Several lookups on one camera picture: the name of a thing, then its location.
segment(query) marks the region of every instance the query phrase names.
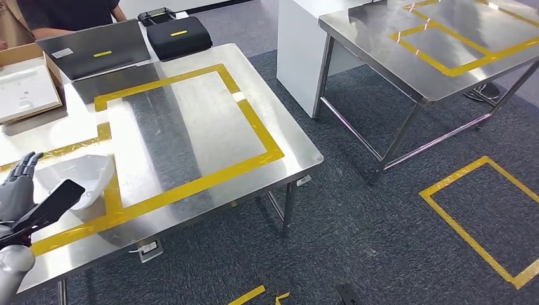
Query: black bag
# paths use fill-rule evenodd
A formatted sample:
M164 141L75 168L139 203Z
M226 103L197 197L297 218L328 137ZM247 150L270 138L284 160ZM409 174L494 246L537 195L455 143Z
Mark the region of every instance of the black bag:
M150 25L147 35L161 61L203 51L213 45L210 33L196 17Z

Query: laptop lid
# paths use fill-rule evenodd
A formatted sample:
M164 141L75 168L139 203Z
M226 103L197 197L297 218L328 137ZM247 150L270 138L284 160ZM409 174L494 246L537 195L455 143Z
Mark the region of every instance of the laptop lid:
M150 59L136 19L36 42L71 80Z

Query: stainless steel table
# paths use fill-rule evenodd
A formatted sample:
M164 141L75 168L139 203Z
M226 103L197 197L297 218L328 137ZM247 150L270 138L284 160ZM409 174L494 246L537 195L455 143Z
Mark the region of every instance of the stainless steel table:
M511 0L382 0L321 16L319 24L327 40L316 117L325 104L380 162L372 183L425 149L472 126L482 128L539 67L539 15ZM416 103L384 154L324 97L335 41ZM529 63L533 64L498 100L474 89ZM470 90L491 104L492 111L395 158L424 108Z
M235 44L64 91L63 109L3 127L0 176L27 151L47 152L41 168L112 154L116 171L103 198L32 236L37 262L19 293L284 185L284 211L268 196L286 233L297 181L323 161ZM36 202L47 192L40 179Z

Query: black shirt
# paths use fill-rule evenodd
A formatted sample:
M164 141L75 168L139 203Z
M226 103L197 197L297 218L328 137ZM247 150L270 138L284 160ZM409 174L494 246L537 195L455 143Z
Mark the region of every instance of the black shirt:
M31 30L49 27L78 31L111 24L119 0L17 0Z

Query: yellow tape on floor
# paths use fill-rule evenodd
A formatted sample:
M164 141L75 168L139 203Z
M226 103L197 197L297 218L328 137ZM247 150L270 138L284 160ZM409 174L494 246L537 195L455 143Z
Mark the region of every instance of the yellow tape on floor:
M264 286L260 285L260 286L256 287L255 289L251 290L250 292L247 292L246 294L242 295L241 297L233 300L228 305L242 305L242 304L245 304L247 301L253 299L254 297L256 297L257 295L263 293L264 291L266 291L266 289L264 288Z
M527 282L539 274L539 259L529 265L524 271L517 276L512 276L509 272L500 265L479 243L476 242L440 205L433 199L432 195L440 191L444 187L452 184L466 174L478 169L479 167L489 164L505 178L515 184L521 191L526 193L530 198L539 203L539 196L528 189L522 182L504 170L500 165L496 164L487 156L483 156L471 164L464 166L460 170L447 176L445 179L438 181L433 186L420 192L421 197L430 205L446 222L449 224L504 280L513 284L516 289L522 288Z
M290 296L290 292L287 292L284 295L279 295L278 297L275 297L275 305L281 305L280 300L282 300L282 299L284 299L286 297L289 297L289 296Z

